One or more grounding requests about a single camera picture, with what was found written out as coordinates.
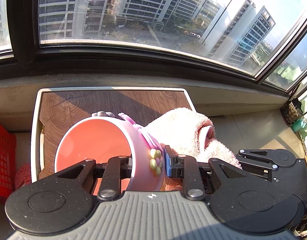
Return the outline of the pink fluffy towel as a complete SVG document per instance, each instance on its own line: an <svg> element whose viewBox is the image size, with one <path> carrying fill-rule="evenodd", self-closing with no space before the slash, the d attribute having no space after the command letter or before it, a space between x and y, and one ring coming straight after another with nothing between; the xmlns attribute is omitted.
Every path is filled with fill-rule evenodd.
<svg viewBox="0 0 307 240"><path fill-rule="evenodd" d="M200 163L217 158L241 168L235 154L216 139L213 122L201 113L175 108L153 120L145 130L162 147L170 146L175 155L192 156Z"/></svg>

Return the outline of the pink Barbie cup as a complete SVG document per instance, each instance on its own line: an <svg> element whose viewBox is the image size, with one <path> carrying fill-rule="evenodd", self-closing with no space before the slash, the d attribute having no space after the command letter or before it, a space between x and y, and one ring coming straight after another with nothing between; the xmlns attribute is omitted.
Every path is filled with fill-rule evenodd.
<svg viewBox="0 0 307 240"><path fill-rule="evenodd" d="M60 141L54 170L86 159L103 164L118 156L131 158L131 177L123 181L123 190L160 190L165 175L163 148L146 128L124 113L116 118L95 114L73 125Z"/></svg>

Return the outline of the wooden tray white rim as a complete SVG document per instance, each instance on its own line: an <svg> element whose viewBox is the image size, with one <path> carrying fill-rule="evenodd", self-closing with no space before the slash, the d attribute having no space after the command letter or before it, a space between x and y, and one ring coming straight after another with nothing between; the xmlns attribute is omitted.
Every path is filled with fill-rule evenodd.
<svg viewBox="0 0 307 240"><path fill-rule="evenodd" d="M55 154L65 133L97 111L124 112L146 126L178 107L195 110L183 88L164 87L64 87L38 91L30 142L32 181L54 172Z"/></svg>

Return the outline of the dark plant pot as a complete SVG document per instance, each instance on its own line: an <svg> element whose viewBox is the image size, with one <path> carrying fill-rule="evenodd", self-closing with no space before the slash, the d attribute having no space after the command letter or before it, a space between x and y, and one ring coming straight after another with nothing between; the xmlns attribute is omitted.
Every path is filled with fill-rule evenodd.
<svg viewBox="0 0 307 240"><path fill-rule="evenodd" d="M293 123L303 117L304 113L301 107L302 103L297 97L295 97L292 100L288 100L288 102L286 102L280 109L282 118L288 126L291 126Z"/></svg>

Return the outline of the red plastic basket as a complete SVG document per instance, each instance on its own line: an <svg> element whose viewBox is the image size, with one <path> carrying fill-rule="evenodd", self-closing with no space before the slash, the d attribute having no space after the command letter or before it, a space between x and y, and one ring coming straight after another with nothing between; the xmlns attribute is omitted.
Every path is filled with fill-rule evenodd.
<svg viewBox="0 0 307 240"><path fill-rule="evenodd" d="M0 203L15 190L16 137L0 124Z"/></svg>

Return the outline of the black window frame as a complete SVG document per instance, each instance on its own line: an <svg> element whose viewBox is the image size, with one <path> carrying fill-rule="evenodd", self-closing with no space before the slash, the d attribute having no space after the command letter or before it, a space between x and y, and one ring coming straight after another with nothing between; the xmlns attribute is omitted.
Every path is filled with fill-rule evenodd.
<svg viewBox="0 0 307 240"><path fill-rule="evenodd" d="M67 36L68 24L73 23L88 7L75 6L73 10L52 11L51 25L58 25L41 38L46 13L41 8L70 5L72 0L0 0L0 80L57 74L115 74L137 76L164 76L195 81L225 83L273 94L286 90L271 85L267 78L278 64L298 44L307 29L307 5L298 6L301 16L280 44L268 63L255 74L235 66L188 53L169 45L146 45L118 38L93 38L91 31Z"/></svg>

